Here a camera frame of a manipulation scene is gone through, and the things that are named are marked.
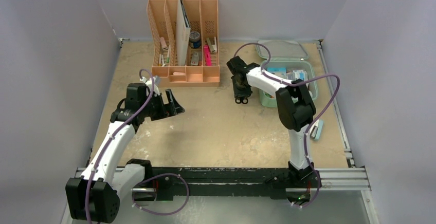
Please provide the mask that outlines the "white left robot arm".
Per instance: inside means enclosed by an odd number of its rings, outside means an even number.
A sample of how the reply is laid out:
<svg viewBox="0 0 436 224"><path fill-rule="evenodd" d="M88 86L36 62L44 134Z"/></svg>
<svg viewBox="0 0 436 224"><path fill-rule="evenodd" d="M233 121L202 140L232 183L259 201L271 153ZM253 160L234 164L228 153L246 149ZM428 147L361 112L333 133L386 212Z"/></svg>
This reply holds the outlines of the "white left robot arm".
<svg viewBox="0 0 436 224"><path fill-rule="evenodd" d="M132 159L121 172L118 163L126 146L135 137L146 118L152 121L184 113L184 108L166 89L164 103L158 87L147 83L131 83L110 117L104 141L93 160L78 177L69 178L65 191L72 219L112 223L120 202L135 185L146 188L156 182L151 163Z"/></svg>

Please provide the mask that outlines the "mint green case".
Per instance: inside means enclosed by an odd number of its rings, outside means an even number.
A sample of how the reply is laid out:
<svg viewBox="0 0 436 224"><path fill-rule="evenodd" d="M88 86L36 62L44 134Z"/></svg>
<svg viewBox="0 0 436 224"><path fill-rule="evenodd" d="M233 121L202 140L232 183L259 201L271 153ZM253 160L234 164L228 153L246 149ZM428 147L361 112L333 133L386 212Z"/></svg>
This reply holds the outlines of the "mint green case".
<svg viewBox="0 0 436 224"><path fill-rule="evenodd" d="M308 80L315 77L314 69L308 62L309 54L299 42L261 40L258 43L262 44L256 46L258 55L265 60L271 57L266 70L268 67L285 67L286 72L291 69L302 69L308 73Z"/></svg>

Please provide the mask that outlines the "clear bag blue packets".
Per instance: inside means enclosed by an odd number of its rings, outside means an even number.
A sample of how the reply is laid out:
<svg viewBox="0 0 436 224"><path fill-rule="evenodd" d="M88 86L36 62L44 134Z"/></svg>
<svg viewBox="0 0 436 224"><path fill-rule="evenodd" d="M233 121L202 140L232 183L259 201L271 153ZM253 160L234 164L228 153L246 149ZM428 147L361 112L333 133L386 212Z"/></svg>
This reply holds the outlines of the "clear bag blue packets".
<svg viewBox="0 0 436 224"><path fill-rule="evenodd" d="M295 82L297 80L307 81L308 73L305 70L297 69L297 70L289 70L286 72L287 79L291 82Z"/></svg>

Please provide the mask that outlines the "blue cotton swab bag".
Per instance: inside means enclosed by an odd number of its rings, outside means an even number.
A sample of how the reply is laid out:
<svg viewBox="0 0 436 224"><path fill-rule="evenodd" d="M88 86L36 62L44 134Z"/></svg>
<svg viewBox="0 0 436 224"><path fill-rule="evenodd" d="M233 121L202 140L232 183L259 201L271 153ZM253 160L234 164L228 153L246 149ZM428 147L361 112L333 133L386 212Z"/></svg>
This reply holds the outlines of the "blue cotton swab bag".
<svg viewBox="0 0 436 224"><path fill-rule="evenodd" d="M279 78L287 79L287 72L285 67L268 67L267 71Z"/></svg>

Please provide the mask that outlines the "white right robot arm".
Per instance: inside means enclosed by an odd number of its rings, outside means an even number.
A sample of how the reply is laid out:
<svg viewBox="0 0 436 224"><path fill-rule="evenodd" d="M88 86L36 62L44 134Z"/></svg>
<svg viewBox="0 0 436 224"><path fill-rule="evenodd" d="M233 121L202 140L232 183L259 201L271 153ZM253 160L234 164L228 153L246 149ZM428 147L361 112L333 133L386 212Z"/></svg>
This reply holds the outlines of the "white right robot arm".
<svg viewBox="0 0 436 224"><path fill-rule="evenodd" d="M279 120L288 130L290 142L289 181L302 186L313 172L307 132L316 108L302 80L287 83L285 79L266 73L257 63L246 64L239 56L226 63L232 74L235 103L247 104L252 87L275 97Z"/></svg>

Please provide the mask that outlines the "black handled scissors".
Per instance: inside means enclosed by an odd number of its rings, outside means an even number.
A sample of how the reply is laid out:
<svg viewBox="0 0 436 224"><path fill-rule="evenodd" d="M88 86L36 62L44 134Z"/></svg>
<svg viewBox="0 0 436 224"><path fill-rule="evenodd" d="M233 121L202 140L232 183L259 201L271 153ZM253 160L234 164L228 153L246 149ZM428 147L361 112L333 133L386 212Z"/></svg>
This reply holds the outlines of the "black handled scissors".
<svg viewBox="0 0 436 224"><path fill-rule="evenodd" d="M235 103L236 104L247 104L248 99L247 98L235 98Z"/></svg>

